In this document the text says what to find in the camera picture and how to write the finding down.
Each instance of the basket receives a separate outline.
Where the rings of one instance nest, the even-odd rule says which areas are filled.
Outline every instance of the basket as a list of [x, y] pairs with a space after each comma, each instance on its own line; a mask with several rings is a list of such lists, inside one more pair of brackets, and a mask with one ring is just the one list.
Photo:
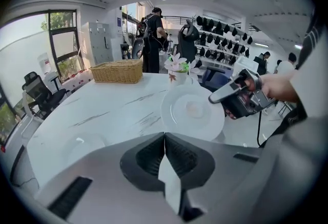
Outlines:
[[121, 60], [91, 67], [95, 82], [135, 84], [142, 78], [142, 60]]

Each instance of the plate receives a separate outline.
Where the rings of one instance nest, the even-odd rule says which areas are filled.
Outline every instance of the plate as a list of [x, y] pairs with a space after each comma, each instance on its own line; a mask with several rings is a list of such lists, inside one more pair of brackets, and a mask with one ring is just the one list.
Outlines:
[[221, 103], [211, 104], [211, 92], [204, 87], [181, 85], [164, 97], [160, 112], [167, 132], [212, 141], [223, 129]]
[[100, 134], [81, 133], [72, 136], [63, 149], [66, 165], [72, 165], [92, 151], [104, 148], [106, 140]]

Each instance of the white vase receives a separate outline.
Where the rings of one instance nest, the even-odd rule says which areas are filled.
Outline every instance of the white vase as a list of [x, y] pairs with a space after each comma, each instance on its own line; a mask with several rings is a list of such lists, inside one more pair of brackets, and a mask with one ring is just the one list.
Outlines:
[[186, 84], [186, 81], [192, 84], [192, 78], [188, 76], [188, 73], [180, 73], [180, 72], [173, 72], [169, 71], [169, 89], [175, 88], [180, 85]]

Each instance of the office chair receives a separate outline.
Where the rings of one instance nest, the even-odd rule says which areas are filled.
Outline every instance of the office chair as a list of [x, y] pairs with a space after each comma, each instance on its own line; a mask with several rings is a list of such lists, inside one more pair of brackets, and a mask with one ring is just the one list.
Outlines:
[[24, 79], [25, 84], [22, 89], [35, 100], [40, 111], [46, 113], [44, 116], [46, 118], [59, 105], [59, 102], [66, 94], [66, 89], [60, 89], [52, 94], [41, 77], [35, 72], [28, 73], [24, 76]]

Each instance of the fluorescent light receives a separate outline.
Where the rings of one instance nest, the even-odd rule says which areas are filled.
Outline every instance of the fluorescent light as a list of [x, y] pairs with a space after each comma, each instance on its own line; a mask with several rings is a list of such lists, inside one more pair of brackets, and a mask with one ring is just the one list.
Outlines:
[[269, 46], [263, 45], [263, 44], [258, 44], [258, 43], [254, 43], [254, 44], [256, 44], [257, 46], [269, 47]]

